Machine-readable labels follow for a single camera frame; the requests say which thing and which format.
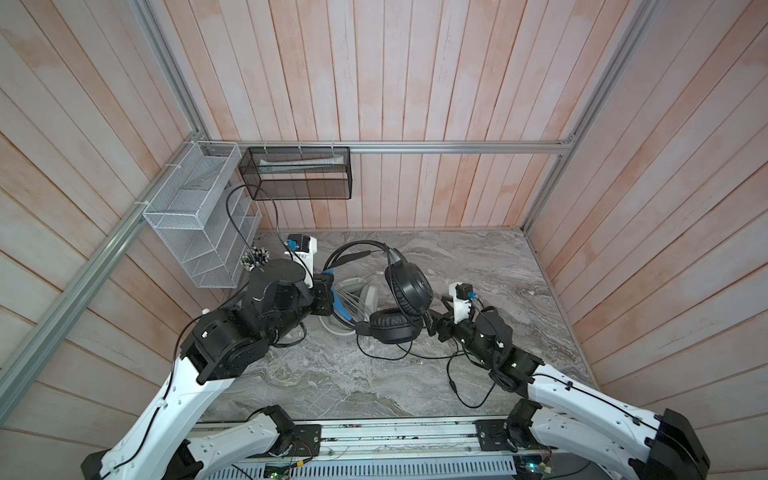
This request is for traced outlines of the white headphones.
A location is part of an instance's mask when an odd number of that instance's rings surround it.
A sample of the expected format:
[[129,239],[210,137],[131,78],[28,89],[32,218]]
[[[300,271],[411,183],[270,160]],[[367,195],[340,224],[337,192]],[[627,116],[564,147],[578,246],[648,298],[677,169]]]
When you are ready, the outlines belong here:
[[328,317],[318,316],[320,325],[332,335],[354,335],[356,324],[367,322],[378,309],[378,289],[362,277],[353,277],[336,283],[332,290],[334,312]]

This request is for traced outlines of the black and blue headphones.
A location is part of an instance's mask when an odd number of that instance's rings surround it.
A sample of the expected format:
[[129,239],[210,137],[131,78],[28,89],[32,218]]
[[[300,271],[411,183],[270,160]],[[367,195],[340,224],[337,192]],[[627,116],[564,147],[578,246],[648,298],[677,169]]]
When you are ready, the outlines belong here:
[[357,240],[340,246],[326,260],[323,271],[329,272],[370,254],[369,251],[346,254],[348,249],[359,245],[373,246],[385,253],[384,276],[397,306],[375,311],[367,321],[357,322],[355,334],[388,345],[412,342],[421,334],[433,300],[429,281],[399,250],[375,240]]

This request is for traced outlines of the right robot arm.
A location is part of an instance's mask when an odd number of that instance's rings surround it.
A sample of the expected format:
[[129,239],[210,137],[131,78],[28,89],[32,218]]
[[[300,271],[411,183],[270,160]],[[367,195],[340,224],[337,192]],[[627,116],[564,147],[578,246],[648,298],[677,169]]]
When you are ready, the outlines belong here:
[[495,385],[519,395],[505,421],[511,450],[565,450],[622,479],[706,478],[709,457],[684,415],[631,406],[568,377],[515,346],[494,308],[460,321],[429,311],[425,320],[430,334],[455,340]]

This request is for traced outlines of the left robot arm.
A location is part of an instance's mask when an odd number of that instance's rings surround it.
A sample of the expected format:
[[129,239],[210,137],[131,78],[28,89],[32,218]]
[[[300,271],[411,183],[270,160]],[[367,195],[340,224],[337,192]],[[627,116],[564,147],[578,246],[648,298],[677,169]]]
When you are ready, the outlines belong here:
[[110,450],[88,455],[86,479],[204,479],[247,457],[295,451],[295,424],[277,405],[207,437],[189,434],[211,403],[309,315],[333,307],[330,273],[309,275],[288,259],[254,268],[246,291],[200,316],[171,372],[128,433]]

